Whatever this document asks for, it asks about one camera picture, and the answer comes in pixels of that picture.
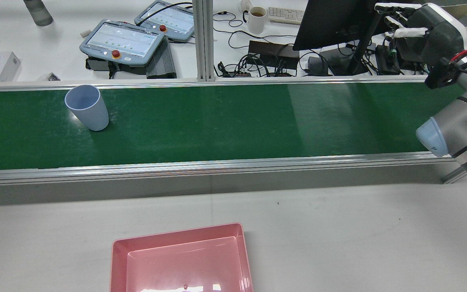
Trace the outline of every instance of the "plastic tray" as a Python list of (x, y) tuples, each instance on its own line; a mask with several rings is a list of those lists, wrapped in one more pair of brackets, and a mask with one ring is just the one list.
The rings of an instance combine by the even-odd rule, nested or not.
[(117, 240), (111, 292), (253, 292), (239, 223)]

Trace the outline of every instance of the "white mug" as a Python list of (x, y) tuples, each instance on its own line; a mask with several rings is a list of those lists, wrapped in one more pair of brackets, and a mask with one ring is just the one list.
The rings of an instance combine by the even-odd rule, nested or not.
[(268, 14), (266, 10), (258, 6), (252, 7), (250, 11), (248, 11), (248, 21), (244, 18), (244, 13), (242, 15), (242, 18), (244, 19), (244, 22), (248, 24), (248, 30), (251, 33), (263, 32), (267, 17)]

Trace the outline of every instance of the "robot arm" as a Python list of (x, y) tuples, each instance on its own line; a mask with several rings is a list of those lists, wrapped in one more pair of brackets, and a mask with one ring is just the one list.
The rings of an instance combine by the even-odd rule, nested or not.
[[(460, 22), (432, 3), (378, 3), (375, 9), (387, 14), (401, 57), (431, 67), (428, 87), (458, 83), (467, 90), (467, 32)], [(416, 135), (434, 155), (451, 155), (467, 170), (467, 91), (419, 127)]]

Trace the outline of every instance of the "plastic cup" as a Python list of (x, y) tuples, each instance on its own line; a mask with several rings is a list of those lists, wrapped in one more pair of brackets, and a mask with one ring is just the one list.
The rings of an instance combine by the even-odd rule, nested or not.
[(109, 115), (100, 91), (93, 85), (79, 85), (64, 97), (64, 103), (86, 127), (100, 131), (109, 124)]

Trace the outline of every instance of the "screen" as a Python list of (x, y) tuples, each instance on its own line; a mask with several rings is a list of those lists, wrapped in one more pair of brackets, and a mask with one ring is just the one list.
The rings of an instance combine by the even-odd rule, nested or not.
[[(374, 18), (377, 0), (309, 0), (293, 50), (316, 49), (361, 39)], [(411, 3), (412, 0), (396, 0)], [(388, 31), (384, 21), (372, 35)]]
[(123, 26), (102, 24), (87, 42), (89, 45), (118, 50), (135, 56), (145, 57), (156, 39), (156, 35), (139, 30), (130, 30)]
[[(155, 13), (156, 11), (165, 8), (165, 6), (166, 5), (156, 3), (144, 15), (142, 15), (141, 18), (145, 19), (147, 16)], [(148, 21), (154, 22), (155, 24), (163, 24), (167, 28), (183, 33), (188, 33), (194, 26), (194, 16), (192, 14), (172, 8), (168, 8), (161, 11), (160, 13), (156, 13), (156, 15), (150, 17)]]

